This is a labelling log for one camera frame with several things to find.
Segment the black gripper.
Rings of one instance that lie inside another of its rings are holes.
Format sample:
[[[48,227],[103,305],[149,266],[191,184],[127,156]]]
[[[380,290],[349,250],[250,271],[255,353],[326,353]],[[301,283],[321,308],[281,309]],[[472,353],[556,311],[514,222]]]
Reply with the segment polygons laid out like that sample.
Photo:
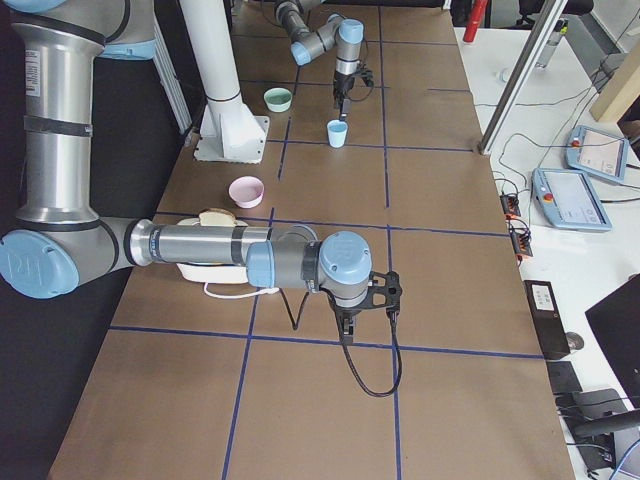
[[[369,92],[362,98],[352,99],[350,91],[355,85],[355,81],[361,79]],[[370,69],[357,69],[354,73],[343,74],[338,71],[334,72],[333,78],[333,98],[334,107],[339,108],[339,120],[345,120],[350,112],[350,102],[361,102],[366,100],[372,93],[374,88],[374,76]]]
[[[372,271],[365,296],[354,306],[342,306],[333,293],[327,293],[333,312],[341,319],[341,343],[352,344],[354,340],[355,316],[363,311],[384,309],[387,317],[396,320],[400,313],[400,276],[395,271],[380,273]]]

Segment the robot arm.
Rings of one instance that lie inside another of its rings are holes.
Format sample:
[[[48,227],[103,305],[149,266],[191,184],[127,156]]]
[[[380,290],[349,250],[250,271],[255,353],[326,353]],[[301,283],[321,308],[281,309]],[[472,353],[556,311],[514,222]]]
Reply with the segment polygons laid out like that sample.
[[[365,42],[364,24],[341,14],[331,14],[325,24],[311,30],[305,15],[322,1],[275,1],[274,18],[291,40],[290,51],[298,66],[305,66],[336,48],[336,66],[333,76],[334,108],[338,119],[345,121],[355,99],[351,90],[357,78],[364,85],[374,87],[373,73],[360,58]]]
[[[24,43],[1,8],[1,230],[16,227],[26,199]],[[167,185],[184,135],[177,130],[150,60],[98,59],[90,200],[106,216],[150,217]],[[56,337],[99,341],[127,272],[112,273],[54,300],[32,300],[1,285],[1,348]]]

